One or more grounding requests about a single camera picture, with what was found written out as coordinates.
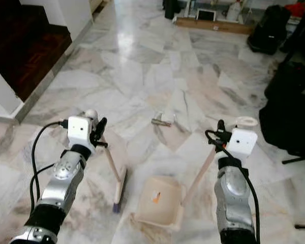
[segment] marble floor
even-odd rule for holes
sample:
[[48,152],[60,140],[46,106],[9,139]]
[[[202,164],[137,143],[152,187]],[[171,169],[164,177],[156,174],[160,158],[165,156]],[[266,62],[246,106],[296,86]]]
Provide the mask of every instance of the marble floor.
[[[134,220],[143,183],[150,175],[172,175],[189,186],[211,150],[203,131],[220,118],[257,118],[269,67],[284,56],[252,53],[245,35],[180,28],[163,15],[161,0],[109,2],[23,123],[0,123],[0,244],[28,217],[31,146],[41,126],[89,108],[107,117],[112,155],[129,168],[124,207],[112,213],[115,179],[98,149],[58,243],[220,243],[216,164],[185,209],[180,232]],[[160,113],[167,120],[176,114],[178,126],[153,126]],[[260,202],[261,242],[305,244],[305,231],[293,228],[305,224],[305,161],[283,166],[291,156],[255,131],[247,167]],[[67,146],[66,131],[48,129],[37,147],[38,168],[56,162]],[[49,170],[40,175],[42,188],[49,176]]]

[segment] black tripod leg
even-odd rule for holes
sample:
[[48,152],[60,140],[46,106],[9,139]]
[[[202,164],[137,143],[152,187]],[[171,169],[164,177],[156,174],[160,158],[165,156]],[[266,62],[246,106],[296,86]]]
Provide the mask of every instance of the black tripod leg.
[[305,229],[305,225],[295,225],[295,229],[297,230]]
[[298,48],[299,37],[303,32],[304,28],[305,28],[305,13],[302,19],[300,20],[298,26],[296,27],[296,30],[293,32],[292,36],[290,37],[290,40],[287,42],[287,44],[284,44],[284,49],[288,49],[288,50],[290,49],[290,51],[286,55],[283,63],[288,62],[291,59],[291,57],[294,55],[296,49]]
[[289,164],[289,163],[294,163],[294,162],[299,162],[305,160],[305,157],[300,157],[297,159],[289,159],[289,160],[284,160],[282,161],[283,164]]

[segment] white spherical knob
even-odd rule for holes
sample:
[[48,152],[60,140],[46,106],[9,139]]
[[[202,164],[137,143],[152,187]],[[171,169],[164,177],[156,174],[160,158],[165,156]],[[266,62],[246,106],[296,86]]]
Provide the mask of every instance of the white spherical knob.
[[91,118],[92,120],[98,120],[98,114],[97,114],[96,110],[94,110],[94,109],[86,110],[85,116],[87,118]]

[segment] white wall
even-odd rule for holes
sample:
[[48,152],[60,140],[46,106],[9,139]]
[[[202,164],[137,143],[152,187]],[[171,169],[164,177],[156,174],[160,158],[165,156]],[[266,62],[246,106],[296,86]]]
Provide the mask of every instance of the white wall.
[[71,33],[71,39],[75,40],[86,24],[92,20],[89,0],[58,0],[61,11]]
[[19,0],[23,5],[43,6],[50,24],[67,25],[57,0]]
[[44,6],[49,23],[67,26],[72,40],[92,19],[89,0],[20,0],[20,3]]
[[20,104],[22,104],[22,101],[16,97],[14,91],[0,74],[0,114],[9,115]]

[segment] wooden stick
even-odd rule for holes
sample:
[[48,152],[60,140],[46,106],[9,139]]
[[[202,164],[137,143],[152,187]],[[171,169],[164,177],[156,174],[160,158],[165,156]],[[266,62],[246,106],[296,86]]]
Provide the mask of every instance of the wooden stick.
[[[106,143],[106,140],[105,140],[104,136],[102,136],[101,139],[102,139],[103,142]],[[107,156],[107,159],[108,159],[108,163],[110,164],[110,166],[111,166],[111,168],[113,170],[113,173],[114,173],[114,175],[116,177],[117,182],[121,182],[121,179],[120,179],[120,177],[119,177],[119,175],[117,173],[117,170],[116,170],[116,166],[114,164],[114,160],[112,158],[112,154],[111,154],[110,150],[108,149],[108,147],[105,148],[105,153],[106,153],[106,156]]]
[[210,164],[213,162],[215,154],[216,154],[215,147],[213,147],[211,152],[209,153],[209,156],[207,157],[204,164],[202,165],[202,168],[200,169],[197,177],[194,179],[190,189],[188,190],[187,194],[185,195],[185,197],[184,197],[184,199],[181,203],[182,207],[185,207],[186,204],[192,199],[193,193],[198,188],[199,183],[200,183],[203,175],[205,174],[205,172],[209,168]]

